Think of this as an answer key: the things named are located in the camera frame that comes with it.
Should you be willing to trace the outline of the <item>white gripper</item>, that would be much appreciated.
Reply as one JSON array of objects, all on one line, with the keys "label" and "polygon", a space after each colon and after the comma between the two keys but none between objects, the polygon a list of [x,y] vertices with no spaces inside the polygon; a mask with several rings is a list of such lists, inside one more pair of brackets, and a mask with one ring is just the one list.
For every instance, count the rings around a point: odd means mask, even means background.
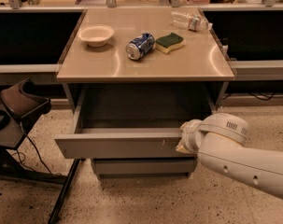
[{"label": "white gripper", "polygon": [[176,146],[176,152],[184,154],[193,154],[199,150],[202,140],[202,134],[199,126],[202,122],[199,119],[193,119],[180,126],[181,140]]}]

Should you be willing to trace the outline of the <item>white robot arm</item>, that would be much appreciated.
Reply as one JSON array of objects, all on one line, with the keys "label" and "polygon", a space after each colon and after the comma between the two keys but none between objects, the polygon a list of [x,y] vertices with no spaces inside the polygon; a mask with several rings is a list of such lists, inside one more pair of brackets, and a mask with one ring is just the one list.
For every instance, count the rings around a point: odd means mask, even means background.
[{"label": "white robot arm", "polygon": [[217,113],[187,121],[180,130],[176,151],[194,154],[205,168],[283,200],[283,151],[246,147],[245,120]]}]

